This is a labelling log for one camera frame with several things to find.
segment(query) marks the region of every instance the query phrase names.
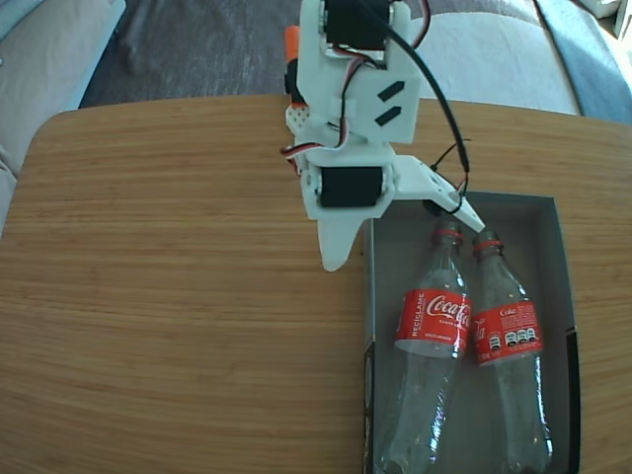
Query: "orange part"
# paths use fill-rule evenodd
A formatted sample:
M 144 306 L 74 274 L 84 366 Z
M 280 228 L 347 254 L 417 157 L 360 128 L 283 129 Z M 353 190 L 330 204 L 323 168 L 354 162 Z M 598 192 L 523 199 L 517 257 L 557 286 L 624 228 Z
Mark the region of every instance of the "orange part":
M 298 59 L 298 47 L 300 45 L 300 28 L 297 26 L 285 29 L 285 62 L 290 63 Z

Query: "wooden table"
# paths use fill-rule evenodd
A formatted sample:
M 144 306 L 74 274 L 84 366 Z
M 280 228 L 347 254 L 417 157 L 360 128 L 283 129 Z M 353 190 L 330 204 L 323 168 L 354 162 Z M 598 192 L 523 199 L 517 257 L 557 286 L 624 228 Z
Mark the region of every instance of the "wooden table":
M 277 153 L 285 104 L 123 105 L 41 129 L 0 243 L 0 472 L 360 472 L 360 245 L 321 269 Z M 473 189 L 558 200 L 583 466 L 627 472 L 632 129 L 454 108 Z M 434 102 L 418 127 L 401 151 L 429 162 L 451 144 Z

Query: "cardboard box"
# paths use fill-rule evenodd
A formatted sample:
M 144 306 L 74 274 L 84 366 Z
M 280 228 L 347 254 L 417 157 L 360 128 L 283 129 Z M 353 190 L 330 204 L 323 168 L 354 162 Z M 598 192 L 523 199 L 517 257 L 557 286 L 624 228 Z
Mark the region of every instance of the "cardboard box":
M 580 376 L 577 332 L 562 230 L 552 197 L 469 193 L 489 228 L 505 242 L 505 256 L 538 310 L 544 352 L 543 397 L 553 441 L 552 473 L 576 474 L 580 463 Z M 365 325 L 364 472 L 379 473 L 379 434 L 397 396 L 402 353 L 394 348 L 403 295 L 430 248 L 435 220 L 419 201 L 395 201 L 364 229 L 367 317 Z M 474 234 L 464 229 L 462 270 L 475 298 Z M 494 406 L 491 372 L 476 363 L 470 339 L 454 380 L 439 447 L 437 473 L 493 472 Z

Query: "red label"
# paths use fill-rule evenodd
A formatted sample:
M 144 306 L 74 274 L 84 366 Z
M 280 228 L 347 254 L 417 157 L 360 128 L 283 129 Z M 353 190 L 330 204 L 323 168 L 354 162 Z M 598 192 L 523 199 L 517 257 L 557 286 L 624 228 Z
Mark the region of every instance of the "red label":
M 465 349 L 470 300 L 443 289 L 415 289 L 406 293 L 397 341 L 443 343 Z
M 535 307 L 530 301 L 508 304 L 474 316 L 479 363 L 542 351 Z

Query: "coca-cola bottle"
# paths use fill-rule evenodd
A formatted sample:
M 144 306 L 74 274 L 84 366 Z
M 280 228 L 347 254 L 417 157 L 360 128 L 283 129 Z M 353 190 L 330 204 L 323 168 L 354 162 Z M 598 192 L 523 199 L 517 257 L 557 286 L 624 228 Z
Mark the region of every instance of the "coca-cola bottle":
M 395 347 L 405 353 L 397 406 L 389 411 L 378 449 L 387 474 L 422 474 L 436 462 L 445 412 L 465 352 L 470 301 L 459 269 L 463 236 L 440 220 L 425 271 L 405 295 Z
M 473 333 L 481 365 L 489 366 L 500 399 L 494 430 L 501 473 L 543 473 L 553 453 L 542 399 L 542 335 L 533 303 L 503 255 L 498 234 L 474 239 L 481 293 Z

